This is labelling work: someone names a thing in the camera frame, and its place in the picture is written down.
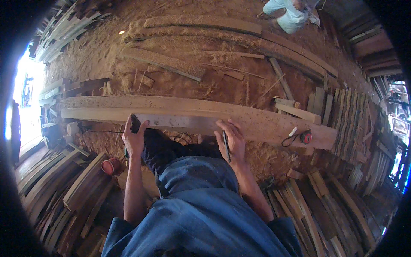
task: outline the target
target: person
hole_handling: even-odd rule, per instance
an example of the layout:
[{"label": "person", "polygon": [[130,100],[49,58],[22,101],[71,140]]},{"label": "person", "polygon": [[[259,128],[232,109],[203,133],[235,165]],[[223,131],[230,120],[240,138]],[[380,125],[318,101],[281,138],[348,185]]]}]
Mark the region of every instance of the person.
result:
[{"label": "person", "polygon": [[[126,122],[124,220],[113,219],[102,256],[302,256],[291,219],[274,219],[254,180],[238,123],[216,122],[227,134],[230,162],[219,131],[217,144],[183,146],[148,124],[133,134],[131,115]],[[148,211],[141,158],[161,193]]]},{"label": "person", "polygon": [[274,27],[279,26],[287,34],[293,34],[304,26],[310,12],[318,2],[319,0],[270,0],[264,5],[263,11],[257,15],[257,18],[285,8],[286,13],[277,19],[270,20],[270,23]]}]

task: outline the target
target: dirt floor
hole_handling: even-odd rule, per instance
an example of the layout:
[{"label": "dirt floor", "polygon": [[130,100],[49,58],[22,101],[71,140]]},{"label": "dirt floor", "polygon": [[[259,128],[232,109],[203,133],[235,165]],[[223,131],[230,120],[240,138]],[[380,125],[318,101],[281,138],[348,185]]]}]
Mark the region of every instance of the dirt floor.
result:
[{"label": "dirt floor", "polygon": [[[222,56],[218,54],[202,53],[203,51],[237,51],[255,53],[238,45],[218,39],[206,37],[157,37],[137,43],[141,49],[155,51],[170,57],[179,58],[188,62],[204,62],[215,65],[224,65],[241,69],[268,78],[264,80],[255,76],[245,75],[243,81],[224,76],[223,83],[215,86],[217,71],[207,68],[203,80],[199,83],[187,77],[171,72],[146,73],[155,82],[152,88],[142,85],[138,91],[140,81],[134,81],[135,73],[143,74],[147,63],[120,56],[125,44],[121,42],[119,31],[127,31],[129,23],[141,18],[164,16],[171,14],[202,14],[216,15],[241,19],[259,23],[264,29],[269,29],[286,39],[299,44],[305,49],[328,62],[339,72],[339,78],[330,78],[328,86],[331,88],[352,88],[372,94],[372,86],[361,74],[356,62],[343,54],[324,31],[316,25],[306,24],[303,29],[293,35],[271,28],[267,20],[255,18],[262,10],[264,2],[246,0],[140,0],[122,1],[114,6],[114,14],[102,21],[96,28],[83,34],[76,42],[71,42],[64,53],[57,57],[46,67],[46,84],[66,77],[72,81],[99,79],[109,77],[106,88],[98,94],[101,95],[159,95],[173,97],[187,97],[205,99],[231,104],[246,105],[246,85],[249,85],[250,95],[248,105],[256,103],[255,107],[270,110],[269,101],[273,96],[285,97],[280,85],[277,85],[263,101],[257,101],[276,81],[270,63],[267,60]],[[301,103],[301,108],[307,106],[308,95],[315,92],[316,86],[321,86],[319,81],[313,81],[301,71],[279,61],[285,74],[285,79],[291,88],[296,101]],[[107,152],[122,161],[124,144],[119,131],[123,128],[113,124],[94,124],[94,132],[85,132],[76,143],[80,143],[90,151]],[[178,135],[170,132],[172,139],[182,143],[196,143],[196,136]],[[257,180],[261,181],[271,176],[278,180],[285,179],[285,173],[290,168],[305,173],[307,157],[299,156],[292,152],[280,151],[268,144],[258,142],[247,143],[247,160]]]}]

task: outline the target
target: red container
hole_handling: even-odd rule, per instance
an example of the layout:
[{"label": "red container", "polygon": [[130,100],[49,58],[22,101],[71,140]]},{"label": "red container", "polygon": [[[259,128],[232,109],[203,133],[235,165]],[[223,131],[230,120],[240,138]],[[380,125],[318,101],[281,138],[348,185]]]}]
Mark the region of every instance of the red container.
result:
[{"label": "red container", "polygon": [[108,175],[116,175],[118,168],[120,168],[120,160],[116,157],[110,158],[107,161],[102,161],[102,170]]}]

